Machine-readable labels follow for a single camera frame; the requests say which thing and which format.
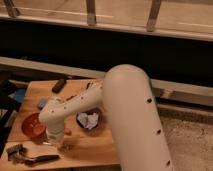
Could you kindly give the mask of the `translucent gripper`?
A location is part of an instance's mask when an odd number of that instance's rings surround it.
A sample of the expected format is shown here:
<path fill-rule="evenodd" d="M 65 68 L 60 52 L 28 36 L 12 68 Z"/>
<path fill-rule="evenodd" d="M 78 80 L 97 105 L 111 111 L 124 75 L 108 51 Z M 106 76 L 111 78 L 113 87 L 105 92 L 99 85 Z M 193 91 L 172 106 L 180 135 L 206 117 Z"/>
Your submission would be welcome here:
<path fill-rule="evenodd" d="M 56 147 L 61 147 L 63 145 L 64 134 L 63 133 L 59 133 L 59 134 L 48 133 L 47 139 L 51 145 L 54 145 Z"/>

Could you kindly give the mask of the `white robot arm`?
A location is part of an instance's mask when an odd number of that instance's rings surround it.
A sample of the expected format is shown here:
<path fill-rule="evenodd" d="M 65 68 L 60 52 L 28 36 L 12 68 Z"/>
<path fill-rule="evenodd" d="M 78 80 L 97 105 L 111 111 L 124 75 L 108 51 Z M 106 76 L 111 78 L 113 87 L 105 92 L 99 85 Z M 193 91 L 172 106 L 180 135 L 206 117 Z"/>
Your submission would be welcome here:
<path fill-rule="evenodd" d="M 39 114 L 51 142 L 64 138 L 65 119 L 102 106 L 122 171 L 176 171 L 149 77 L 128 64 L 111 68 L 102 81 L 68 101 L 51 98 Z"/>

